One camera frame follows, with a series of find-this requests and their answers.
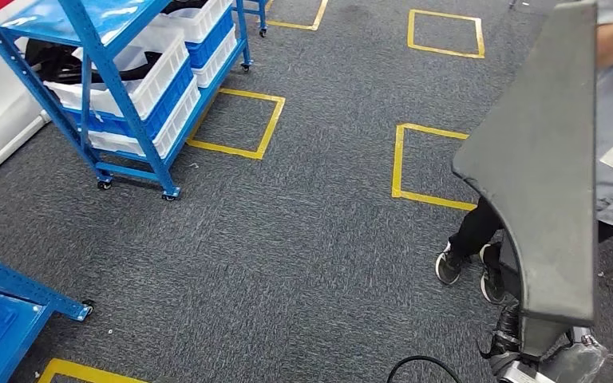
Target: person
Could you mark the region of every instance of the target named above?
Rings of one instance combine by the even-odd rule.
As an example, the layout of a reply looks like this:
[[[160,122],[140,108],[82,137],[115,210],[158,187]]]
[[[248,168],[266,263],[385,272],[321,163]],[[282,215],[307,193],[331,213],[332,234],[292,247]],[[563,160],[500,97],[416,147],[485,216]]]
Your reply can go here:
[[[613,0],[598,0],[596,30],[596,218],[598,241],[613,236]],[[501,277],[500,244],[490,243],[502,229],[496,212],[484,198],[462,221],[457,233],[436,259],[436,275],[446,285],[454,284],[471,255],[479,254],[483,263],[481,292],[495,304],[504,301]]]

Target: shelf frame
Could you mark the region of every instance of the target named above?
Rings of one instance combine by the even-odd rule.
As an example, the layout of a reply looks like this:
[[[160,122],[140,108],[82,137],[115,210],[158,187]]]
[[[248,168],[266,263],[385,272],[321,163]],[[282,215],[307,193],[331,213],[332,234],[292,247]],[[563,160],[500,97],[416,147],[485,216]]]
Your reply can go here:
[[[20,30],[0,27],[0,56],[15,72],[20,81],[22,81],[27,89],[34,95],[41,106],[48,112],[55,125],[58,126],[62,133],[69,139],[70,142],[72,142],[74,148],[93,170],[93,173],[97,177],[98,183],[110,184],[112,182],[113,173],[120,173],[130,177],[155,181],[158,182],[163,188],[163,196],[167,197],[166,199],[168,200],[172,200],[180,195],[180,188],[174,184],[169,168],[174,162],[179,151],[182,149],[182,145],[187,136],[185,132],[191,130],[191,126],[193,126],[194,123],[200,118],[201,114],[203,114],[204,108],[201,108],[200,105],[196,106],[194,112],[188,118],[187,124],[190,124],[191,126],[186,126],[183,129],[183,132],[178,137],[171,151],[165,158],[161,159],[158,155],[158,151],[154,147],[153,142],[146,133],[143,121],[137,114],[135,105],[132,103],[128,93],[126,92],[125,87],[121,82],[121,76],[118,69],[113,62],[113,58],[116,56],[116,54],[120,52],[121,49],[123,49],[123,47],[125,47],[141,31],[141,29],[148,24],[148,22],[151,21],[151,18],[158,14],[158,12],[155,10],[160,11],[168,3],[167,0],[149,1],[150,4],[141,12],[135,21],[122,30],[119,35],[109,42],[108,45],[102,43],[100,35],[93,26],[92,20],[81,3],[81,0],[59,1],[60,6],[69,19],[69,23],[78,36],[78,45],[82,46],[84,49],[81,127],[77,127],[76,124],[65,114],[59,101],[57,101],[57,99],[51,95],[51,93],[42,84],[37,74],[23,59],[22,53],[13,43],[14,38],[17,37],[18,34],[24,35]],[[215,84],[209,87],[209,89],[214,89],[215,91],[217,88],[219,88],[229,69],[241,53],[243,54],[242,66],[249,69],[250,65],[252,64],[250,48],[247,40],[243,0],[235,1],[235,10],[238,13],[238,31],[240,37],[234,52],[218,73],[218,76],[215,79]],[[110,153],[114,156],[147,163],[151,168],[150,172],[104,161],[100,158],[100,153],[103,151],[93,148],[89,143],[87,137],[88,127],[85,122],[88,120],[90,110],[88,89],[90,83],[89,68],[91,62],[97,67],[97,70],[107,85],[107,88],[114,97],[119,110],[121,110],[123,116],[127,120],[134,137],[144,152],[144,156],[136,156],[131,153],[123,152]],[[202,93],[206,93],[207,96],[202,102],[200,102],[200,104],[207,104],[212,97],[208,94],[206,89],[204,89]]]

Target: black pants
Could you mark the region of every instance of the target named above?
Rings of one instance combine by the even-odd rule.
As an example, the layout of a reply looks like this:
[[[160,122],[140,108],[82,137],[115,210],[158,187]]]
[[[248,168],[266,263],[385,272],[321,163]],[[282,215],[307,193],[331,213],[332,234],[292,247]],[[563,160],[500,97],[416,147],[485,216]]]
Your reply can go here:
[[[476,254],[492,240],[496,231],[503,229],[502,223],[485,198],[478,200],[478,206],[471,210],[461,222],[459,231],[450,237],[450,247],[456,254],[469,257]],[[598,222],[598,242],[613,236],[613,226]]]

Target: black sneaker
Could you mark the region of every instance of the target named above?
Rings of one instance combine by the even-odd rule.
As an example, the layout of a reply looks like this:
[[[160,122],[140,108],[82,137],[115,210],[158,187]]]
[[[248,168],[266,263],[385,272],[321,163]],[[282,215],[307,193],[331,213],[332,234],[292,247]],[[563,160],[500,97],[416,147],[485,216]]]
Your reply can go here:
[[[466,257],[450,250],[450,242],[448,242],[448,246],[436,259],[436,276],[444,284],[452,285],[459,279],[464,262],[466,262]]]
[[[481,276],[481,291],[485,299],[495,305],[504,303],[504,280],[501,278],[501,269],[488,265],[485,258],[495,257],[499,259],[499,246],[485,245],[481,249],[481,262],[483,263],[483,275]]]

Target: white shoe sole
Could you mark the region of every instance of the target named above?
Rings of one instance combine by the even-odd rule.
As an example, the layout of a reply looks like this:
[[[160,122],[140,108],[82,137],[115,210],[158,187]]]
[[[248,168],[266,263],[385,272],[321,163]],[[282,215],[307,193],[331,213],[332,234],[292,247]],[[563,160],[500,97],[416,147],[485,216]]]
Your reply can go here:
[[[441,260],[445,260],[445,253],[447,253],[449,250],[450,250],[450,242],[448,242],[448,246],[445,248],[445,250],[443,250],[443,252],[440,255],[438,255],[438,258],[436,258],[436,277],[438,277],[438,280],[441,281],[442,284],[447,285],[447,286],[452,286],[455,282],[459,280],[460,275],[458,275],[455,278],[455,280],[452,281],[451,283],[445,283],[441,279],[441,275],[438,274],[438,264],[441,262]]]
[[[481,274],[481,293],[483,293],[483,297],[486,301],[492,303],[493,305],[500,305],[504,303],[504,299],[502,299],[501,302],[493,302],[492,300],[490,300],[490,298],[488,298],[488,295],[485,293],[485,260],[483,259],[483,256],[485,255],[485,249],[488,247],[490,247],[489,244],[483,246],[481,251],[478,252],[478,255],[481,257],[481,262],[483,263],[483,274]]]
[[[485,261],[483,260],[483,256],[485,256],[485,249],[487,249],[488,247],[490,247],[489,243],[487,245],[483,246],[481,248],[481,251],[478,251],[478,256],[481,257],[481,263],[483,263],[484,265],[485,265]]]

